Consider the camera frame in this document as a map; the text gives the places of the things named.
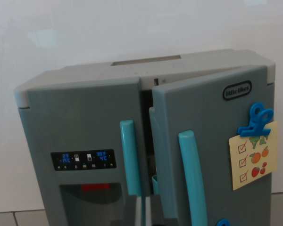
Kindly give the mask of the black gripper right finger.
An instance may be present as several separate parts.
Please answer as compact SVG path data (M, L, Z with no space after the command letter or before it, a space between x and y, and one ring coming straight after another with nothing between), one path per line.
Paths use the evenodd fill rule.
M146 226L178 226L177 218L165 218L159 194L145 199L145 225Z

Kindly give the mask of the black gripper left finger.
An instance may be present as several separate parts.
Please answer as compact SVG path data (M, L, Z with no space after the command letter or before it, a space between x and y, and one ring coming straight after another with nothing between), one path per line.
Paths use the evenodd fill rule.
M137 195L129 195L125 202L122 219L112 220L111 226L143 226L142 198Z

